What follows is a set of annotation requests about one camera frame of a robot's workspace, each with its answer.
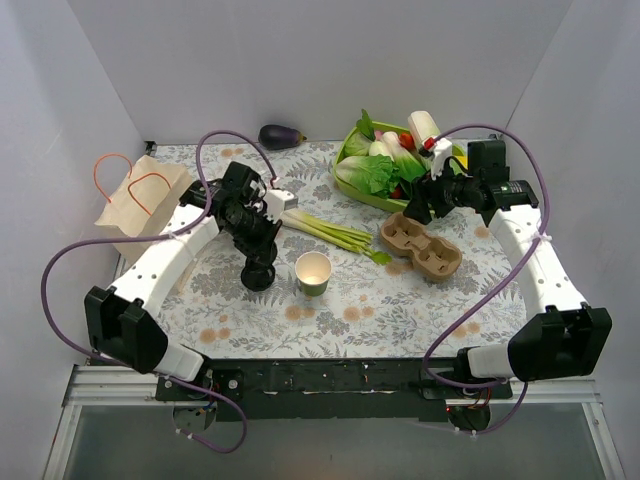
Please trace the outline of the black plastic cup lid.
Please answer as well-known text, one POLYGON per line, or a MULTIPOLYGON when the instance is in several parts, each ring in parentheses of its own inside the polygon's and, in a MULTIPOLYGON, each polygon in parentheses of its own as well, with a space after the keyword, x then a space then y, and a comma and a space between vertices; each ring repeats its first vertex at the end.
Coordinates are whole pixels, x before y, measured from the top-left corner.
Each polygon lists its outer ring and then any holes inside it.
POLYGON ((242 284, 253 292, 262 292, 268 289, 275 280, 275 268, 273 266, 257 267, 245 266, 241 272, 242 284))

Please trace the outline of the green paper coffee cup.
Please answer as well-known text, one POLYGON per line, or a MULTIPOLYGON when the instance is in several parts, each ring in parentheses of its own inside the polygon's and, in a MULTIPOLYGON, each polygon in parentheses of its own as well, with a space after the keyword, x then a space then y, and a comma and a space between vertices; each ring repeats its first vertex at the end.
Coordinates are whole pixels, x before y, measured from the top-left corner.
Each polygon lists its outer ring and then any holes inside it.
POLYGON ((301 291, 309 297, 324 294, 332 273, 330 259, 321 252, 307 252, 295 263, 295 275, 301 291))

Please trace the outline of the brown pulp cup carrier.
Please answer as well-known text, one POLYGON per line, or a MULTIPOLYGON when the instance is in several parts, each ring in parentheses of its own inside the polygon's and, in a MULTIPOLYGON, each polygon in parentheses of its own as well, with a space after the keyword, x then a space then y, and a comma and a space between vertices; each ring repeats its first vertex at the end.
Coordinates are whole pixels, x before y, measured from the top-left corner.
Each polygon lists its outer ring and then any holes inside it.
POLYGON ((462 262, 461 251, 401 212, 392 214, 380 228, 381 242, 396 256, 410 260, 413 268, 432 282, 451 278, 462 262))

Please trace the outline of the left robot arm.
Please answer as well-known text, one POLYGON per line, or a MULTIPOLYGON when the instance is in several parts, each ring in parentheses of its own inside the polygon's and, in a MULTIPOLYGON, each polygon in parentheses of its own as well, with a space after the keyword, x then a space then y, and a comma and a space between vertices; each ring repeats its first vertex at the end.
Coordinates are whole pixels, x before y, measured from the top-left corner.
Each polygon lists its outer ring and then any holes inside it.
POLYGON ((221 232, 227 232, 244 255, 242 284, 253 292, 275 279, 275 238, 281 215, 295 207, 289 191, 268 189, 259 174, 238 162, 220 179, 193 182, 179 199, 163 240, 108 288, 94 287, 84 305, 91 346, 141 374, 178 378, 178 387, 193 400, 213 386, 203 369, 202 354, 170 341, 156 321, 162 304, 196 255, 221 232))

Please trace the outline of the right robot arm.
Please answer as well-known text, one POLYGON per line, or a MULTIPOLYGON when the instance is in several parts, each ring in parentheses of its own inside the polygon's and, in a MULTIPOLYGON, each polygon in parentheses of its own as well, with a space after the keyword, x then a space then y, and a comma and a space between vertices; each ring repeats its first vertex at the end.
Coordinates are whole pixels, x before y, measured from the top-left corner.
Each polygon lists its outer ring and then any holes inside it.
POLYGON ((511 378, 529 382, 590 375, 612 319, 606 309, 590 306, 569 279, 546 233, 548 213, 528 182, 510 177, 505 143, 470 142, 462 174, 449 165, 450 140, 429 138, 422 149, 431 158, 431 169, 415 181, 406 214, 427 223, 455 207, 473 209, 511 265, 509 275, 490 294, 496 296, 516 282, 527 314, 526 324, 510 340, 463 348, 452 372, 441 375, 428 369, 427 374, 469 398, 511 378))

